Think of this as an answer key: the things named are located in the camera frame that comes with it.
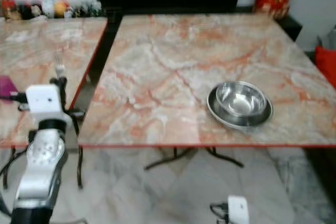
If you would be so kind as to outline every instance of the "metal bowl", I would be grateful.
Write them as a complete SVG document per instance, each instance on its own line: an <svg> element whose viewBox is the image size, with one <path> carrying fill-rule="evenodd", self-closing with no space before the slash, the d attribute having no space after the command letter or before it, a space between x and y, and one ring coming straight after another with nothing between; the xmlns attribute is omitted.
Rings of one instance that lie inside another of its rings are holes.
<svg viewBox="0 0 336 224"><path fill-rule="evenodd" d="M212 116L221 124L237 130L246 131L254 129L267 122L273 115L273 106L266 98L266 107L262 114L255 116L234 116L224 110L216 99L216 88L214 88L207 98L207 107Z"/></svg>
<svg viewBox="0 0 336 224"><path fill-rule="evenodd" d="M224 82L216 89L219 105L234 116L257 116L265 110L267 101L261 90L243 81Z"/></svg>

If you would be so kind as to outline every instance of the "marble floor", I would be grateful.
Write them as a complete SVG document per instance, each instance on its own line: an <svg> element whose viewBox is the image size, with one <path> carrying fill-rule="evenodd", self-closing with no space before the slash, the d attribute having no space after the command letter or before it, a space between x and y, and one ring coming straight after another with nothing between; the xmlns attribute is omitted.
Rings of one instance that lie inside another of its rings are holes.
<svg viewBox="0 0 336 224"><path fill-rule="evenodd" d="M209 204L226 201L228 195L242 195L248 201L251 224L335 223L335 213L328 202L323 203L318 185L305 182L300 190L295 188L312 177L306 164L292 160L302 158L300 149L285 152L219 148L218 152L242 161L245 168L199 150L146 172L144 165L171 155L171 150L85 150L83 190L76 183L77 154L70 154L62 171L52 220L85 218L89 224L215 224ZM7 155L8 151L2 151L1 164ZM24 166L22 157L10 169L10 187L3 192L8 206L13 204ZM0 223L9 223L9 219L0 216Z"/></svg>

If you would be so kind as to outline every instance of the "cable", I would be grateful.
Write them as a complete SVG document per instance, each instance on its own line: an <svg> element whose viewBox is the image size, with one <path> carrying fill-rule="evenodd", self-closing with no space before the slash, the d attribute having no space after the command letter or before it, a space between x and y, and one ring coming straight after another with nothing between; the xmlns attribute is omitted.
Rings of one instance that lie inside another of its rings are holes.
<svg viewBox="0 0 336 224"><path fill-rule="evenodd" d="M16 160L18 159L19 157L21 157L23 154L25 154L27 152L27 149L28 149L28 146L21 152L18 152L16 154L14 154L13 156L13 159L8 162L6 165L4 165L4 167L2 167L2 169L0 170L0 177L3 175L4 171L6 169L8 169L10 167L10 165ZM0 193L0 211L7 215L8 217L12 217L12 214L11 212L9 211L9 209L7 208L6 204L5 204L5 201L4 201L4 198L2 196L2 194Z"/></svg>
<svg viewBox="0 0 336 224"><path fill-rule="evenodd" d="M216 224L229 224L228 204L210 204L211 212L218 217Z"/></svg>
<svg viewBox="0 0 336 224"><path fill-rule="evenodd" d="M12 92L11 95L8 96L0 96L0 99L17 101L19 103L28 103L26 93L22 92Z"/></svg>

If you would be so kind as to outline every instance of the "marble table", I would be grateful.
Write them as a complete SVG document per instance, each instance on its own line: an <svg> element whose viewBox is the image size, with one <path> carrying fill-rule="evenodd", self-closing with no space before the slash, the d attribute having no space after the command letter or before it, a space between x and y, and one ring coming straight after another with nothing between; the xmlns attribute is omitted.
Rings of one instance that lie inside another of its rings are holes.
<svg viewBox="0 0 336 224"><path fill-rule="evenodd" d="M72 107L85 81L95 49L106 27L105 18L47 19L0 24L0 74L10 76L19 91L47 84L55 77L55 52L62 56ZM34 129L28 113L17 103L0 101L0 147L25 146Z"/></svg>
<svg viewBox="0 0 336 224"><path fill-rule="evenodd" d="M253 132L228 129L207 110L211 89L234 80L260 87L274 105ZM336 91L266 16L126 16L79 144L336 147Z"/></svg>

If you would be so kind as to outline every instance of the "metal table leg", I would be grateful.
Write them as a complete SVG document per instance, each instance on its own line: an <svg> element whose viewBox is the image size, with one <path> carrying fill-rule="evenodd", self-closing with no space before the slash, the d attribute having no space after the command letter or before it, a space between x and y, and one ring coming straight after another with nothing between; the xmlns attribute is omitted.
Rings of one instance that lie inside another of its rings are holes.
<svg viewBox="0 0 336 224"><path fill-rule="evenodd" d="M83 162L83 148L80 146L78 147L78 164L77 164L77 184L79 189L83 189L82 162Z"/></svg>
<svg viewBox="0 0 336 224"><path fill-rule="evenodd" d="M192 151L193 149L195 148L188 148L188 149L185 149L184 151L182 151L180 154L177 153L177 148L175 147L174 148L174 156L172 157L167 157L167 158L164 158L162 160L159 160L159 161L156 161L148 166L146 166L144 169L145 170L149 170L151 168L154 168L158 165L162 165L162 164L165 164L165 163L169 163L169 162L172 162L172 161L175 161L175 160L178 160L180 159L181 157L187 155L190 151Z"/></svg>
<svg viewBox="0 0 336 224"><path fill-rule="evenodd" d="M212 147L212 148L206 148L206 150L209 152L210 155L214 156L214 157L217 157L217 158L220 158L220 159L223 159L223 160L226 160L226 161L229 161L241 168L244 167L243 163L235 160L234 158L231 158L231 157L228 157L228 156L224 156L224 155L221 155L221 154L218 154L217 153L217 150L215 147Z"/></svg>
<svg viewBox="0 0 336 224"><path fill-rule="evenodd" d="M4 170L4 177L3 177L3 186L4 186L4 189L8 188L8 170L9 170L9 167L12 164L13 159L14 159L14 155L15 155L15 152L16 152L15 148L12 147L10 149L10 152L11 152L10 153L11 155L9 156L9 159L8 159L8 162L7 162L8 167Z"/></svg>

